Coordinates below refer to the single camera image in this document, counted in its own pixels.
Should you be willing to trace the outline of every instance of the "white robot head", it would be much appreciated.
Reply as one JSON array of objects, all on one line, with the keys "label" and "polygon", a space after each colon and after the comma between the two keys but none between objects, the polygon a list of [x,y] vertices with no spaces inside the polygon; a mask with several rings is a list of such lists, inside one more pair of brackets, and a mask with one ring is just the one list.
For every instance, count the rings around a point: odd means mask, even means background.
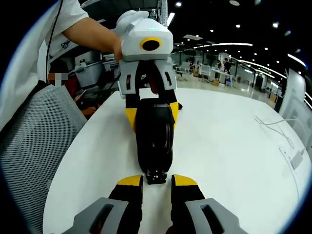
[{"label": "white robot head", "polygon": [[147,11],[127,11],[117,21],[124,61],[167,59],[173,50],[173,35],[148,18]]}]

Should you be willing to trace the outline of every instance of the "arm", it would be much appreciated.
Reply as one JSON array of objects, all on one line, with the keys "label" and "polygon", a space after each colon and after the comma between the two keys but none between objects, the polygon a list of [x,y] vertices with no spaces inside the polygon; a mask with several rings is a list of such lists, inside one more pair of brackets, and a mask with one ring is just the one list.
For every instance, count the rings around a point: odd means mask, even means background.
[{"label": "arm", "polygon": [[66,29],[63,34],[76,44],[114,53],[116,61],[122,59],[120,37],[92,18],[81,19]]}]

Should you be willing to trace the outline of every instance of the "white table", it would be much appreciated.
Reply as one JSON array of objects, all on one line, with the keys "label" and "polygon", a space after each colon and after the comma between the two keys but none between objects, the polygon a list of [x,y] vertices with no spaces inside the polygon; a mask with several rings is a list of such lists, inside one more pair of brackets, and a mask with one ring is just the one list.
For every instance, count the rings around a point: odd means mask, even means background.
[{"label": "white table", "polygon": [[215,78],[215,73],[216,73],[216,72],[220,74],[220,78],[219,78],[220,83],[224,84],[224,82],[225,82],[225,77],[226,77],[226,76],[230,77],[231,82],[232,82],[232,77],[233,77],[233,75],[230,75],[230,74],[228,74],[228,73],[226,73],[226,72],[222,72],[222,71],[220,71],[220,70],[216,70],[216,69],[210,68],[210,76],[211,76],[213,79]]},{"label": "white table", "polygon": [[[154,96],[149,89],[140,94]],[[166,184],[144,184],[139,233],[165,233],[171,226],[172,174],[197,181],[205,197],[213,197],[238,216],[250,234],[277,233],[298,204],[293,175],[279,151],[288,143],[254,116],[267,122],[282,117],[263,102],[232,94],[180,88],[176,96],[183,109],[175,129],[174,160]],[[46,200],[44,234],[67,230],[77,213],[107,197],[120,179],[142,173],[124,108],[125,101],[115,92],[69,147]],[[303,148],[288,123],[279,126],[298,149]],[[295,172],[300,196],[310,173],[305,152]]]}]

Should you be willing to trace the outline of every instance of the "person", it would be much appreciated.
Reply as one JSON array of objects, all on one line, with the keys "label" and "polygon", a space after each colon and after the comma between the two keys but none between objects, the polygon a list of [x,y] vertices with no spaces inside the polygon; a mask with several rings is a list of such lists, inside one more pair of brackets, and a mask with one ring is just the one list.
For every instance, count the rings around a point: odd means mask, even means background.
[{"label": "person", "polygon": [[216,61],[216,66],[217,66],[217,68],[221,69],[222,63],[221,63],[220,60],[217,60],[217,61]]},{"label": "person", "polygon": [[228,58],[225,58],[224,61],[224,71],[230,74],[231,63],[229,62]]},{"label": "person", "polygon": [[122,59],[121,39],[115,32],[89,18],[78,0],[56,2],[24,36],[7,67],[0,86],[0,131],[25,102],[38,81],[46,81],[46,44],[50,40],[58,12],[52,39],[65,36],[78,45],[114,53],[116,61]]}]

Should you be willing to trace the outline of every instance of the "yellow panel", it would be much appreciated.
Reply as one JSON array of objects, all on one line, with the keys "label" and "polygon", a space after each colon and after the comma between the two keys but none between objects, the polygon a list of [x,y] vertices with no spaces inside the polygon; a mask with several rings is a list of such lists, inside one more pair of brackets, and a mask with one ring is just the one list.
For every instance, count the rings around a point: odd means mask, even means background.
[{"label": "yellow panel", "polygon": [[196,181],[192,180],[191,178],[181,176],[181,175],[176,175],[176,174],[174,174],[174,177],[175,177],[176,186],[197,185]]},{"label": "yellow panel", "polygon": [[141,179],[141,175],[134,175],[134,176],[126,177],[126,178],[120,180],[117,184],[139,186],[140,185],[140,179]]},{"label": "yellow panel", "polygon": [[136,132],[135,126],[136,114],[137,114],[136,108],[126,108],[126,115],[134,132]]},{"label": "yellow panel", "polygon": [[177,114],[179,113],[179,103],[177,101],[170,103],[170,107],[172,110],[172,115],[174,116],[174,119],[175,119],[174,128],[176,128]]},{"label": "yellow panel", "polygon": [[144,50],[144,49],[143,49],[143,44],[144,44],[145,42],[149,41],[149,40],[155,40],[155,41],[157,41],[157,42],[159,43],[159,47],[161,46],[161,40],[160,40],[159,38],[145,38],[145,39],[142,40],[141,43],[140,43],[140,47],[141,47],[142,50]]}]

